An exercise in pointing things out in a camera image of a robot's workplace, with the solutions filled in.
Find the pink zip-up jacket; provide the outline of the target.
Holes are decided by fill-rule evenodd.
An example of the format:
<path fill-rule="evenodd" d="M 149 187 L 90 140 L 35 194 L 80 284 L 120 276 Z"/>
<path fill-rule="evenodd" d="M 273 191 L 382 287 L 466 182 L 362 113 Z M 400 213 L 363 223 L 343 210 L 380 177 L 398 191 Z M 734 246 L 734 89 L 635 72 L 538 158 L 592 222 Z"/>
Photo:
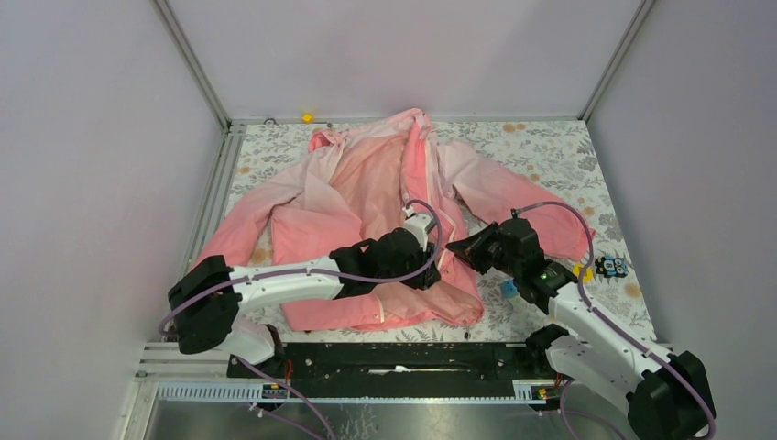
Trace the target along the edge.
<path fill-rule="evenodd" d="M 411 109 L 341 132 L 316 133 L 299 163 L 239 199 L 202 255 L 245 266 L 268 230 L 274 264 L 315 259 L 401 226 L 403 205 L 411 199 L 433 207 L 445 242 L 467 236 L 464 209 L 493 223 L 527 207 L 547 255 L 579 260 L 588 250 L 583 227 L 558 197 L 469 145 L 440 139 L 429 117 Z M 475 272 L 449 251 L 437 265 L 442 278 L 425 291 L 382 284 L 361 299 L 289 302 L 282 310 L 294 331 L 377 331 L 431 319 L 476 323 L 484 306 Z"/>

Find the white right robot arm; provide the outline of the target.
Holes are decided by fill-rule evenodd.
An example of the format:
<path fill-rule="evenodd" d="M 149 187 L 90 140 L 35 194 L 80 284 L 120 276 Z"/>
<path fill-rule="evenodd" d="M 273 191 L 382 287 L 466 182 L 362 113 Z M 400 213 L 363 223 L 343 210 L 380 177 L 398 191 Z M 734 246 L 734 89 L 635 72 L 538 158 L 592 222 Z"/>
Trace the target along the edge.
<path fill-rule="evenodd" d="M 521 218 L 491 224 L 448 244 L 471 269 L 499 270 L 520 297 L 556 319 L 527 339 L 527 369 L 576 380 L 622 411 L 640 439 L 692 439 L 714 432 L 714 403 L 701 360 L 680 354 L 620 322 L 580 294 L 572 271 L 546 258 Z"/>

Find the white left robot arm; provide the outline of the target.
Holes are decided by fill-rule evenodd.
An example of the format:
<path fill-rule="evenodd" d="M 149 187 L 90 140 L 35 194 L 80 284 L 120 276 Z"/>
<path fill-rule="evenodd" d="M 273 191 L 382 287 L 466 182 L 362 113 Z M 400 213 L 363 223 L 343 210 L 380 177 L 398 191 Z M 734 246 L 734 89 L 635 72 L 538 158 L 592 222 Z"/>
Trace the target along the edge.
<path fill-rule="evenodd" d="M 250 268 L 210 256 L 169 290 L 166 322 L 183 355 L 221 351 L 271 377 L 284 364 L 278 331 L 248 322 L 245 314 L 303 300 L 361 299 L 380 284 L 426 290 L 441 278 L 438 255 L 426 236 L 399 227 L 302 263 Z"/>

